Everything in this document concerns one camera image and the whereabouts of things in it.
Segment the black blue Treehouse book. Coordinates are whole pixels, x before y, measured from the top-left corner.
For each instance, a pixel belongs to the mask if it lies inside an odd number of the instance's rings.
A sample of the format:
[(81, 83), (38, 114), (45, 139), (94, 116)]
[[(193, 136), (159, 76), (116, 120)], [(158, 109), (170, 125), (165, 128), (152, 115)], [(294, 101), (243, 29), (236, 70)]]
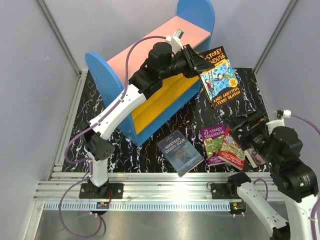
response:
[(200, 74), (205, 95), (214, 109), (235, 105), (242, 95), (242, 87), (223, 46), (199, 54), (213, 64), (213, 68)]

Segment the red 13-Storey Treehouse book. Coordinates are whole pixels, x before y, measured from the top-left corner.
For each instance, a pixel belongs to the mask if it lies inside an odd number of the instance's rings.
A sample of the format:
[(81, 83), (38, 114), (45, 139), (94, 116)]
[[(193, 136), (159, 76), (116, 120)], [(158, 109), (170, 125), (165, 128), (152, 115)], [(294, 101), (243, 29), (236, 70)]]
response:
[(218, 158), (240, 171), (244, 169), (246, 155), (231, 136), (229, 127), (226, 128)]

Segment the Nineteen Eighty-Four book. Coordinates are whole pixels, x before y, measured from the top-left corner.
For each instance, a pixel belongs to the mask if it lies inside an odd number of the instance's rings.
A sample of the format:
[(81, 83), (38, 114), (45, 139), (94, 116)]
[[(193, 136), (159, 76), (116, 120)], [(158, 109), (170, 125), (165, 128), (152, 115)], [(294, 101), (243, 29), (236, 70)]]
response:
[(204, 161), (203, 156), (179, 130), (160, 140), (157, 146), (179, 177), (183, 177)]

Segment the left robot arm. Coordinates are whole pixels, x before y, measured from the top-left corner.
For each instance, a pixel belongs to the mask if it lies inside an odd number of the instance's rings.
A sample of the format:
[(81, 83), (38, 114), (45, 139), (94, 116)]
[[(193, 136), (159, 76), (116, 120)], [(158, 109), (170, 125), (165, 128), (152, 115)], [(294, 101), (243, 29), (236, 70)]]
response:
[(115, 147), (108, 141), (115, 128), (139, 105), (148, 100), (162, 86), (163, 80), (183, 74), (193, 78), (210, 70), (214, 65), (200, 56), (189, 44), (177, 52), (167, 42), (153, 45), (140, 68), (128, 80), (127, 87), (97, 117), (82, 122), (82, 139), (88, 151), (90, 174), (87, 179), (88, 192), (101, 199), (111, 192), (108, 189), (108, 158)]

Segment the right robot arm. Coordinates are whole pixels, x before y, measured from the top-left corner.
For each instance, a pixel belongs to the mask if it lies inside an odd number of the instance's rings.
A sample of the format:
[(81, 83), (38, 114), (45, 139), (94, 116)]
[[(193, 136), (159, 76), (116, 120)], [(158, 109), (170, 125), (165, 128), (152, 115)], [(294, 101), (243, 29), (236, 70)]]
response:
[(267, 121), (260, 111), (222, 118), (241, 149), (253, 148), (268, 164), (270, 177), (283, 195), (288, 219), (259, 195), (244, 172), (228, 177), (226, 192), (233, 199), (244, 200), (271, 240), (318, 240), (318, 180), (315, 172), (300, 160), (303, 143), (297, 132), (285, 126), (285, 119), (294, 116), (290, 110), (278, 110), (272, 121)]

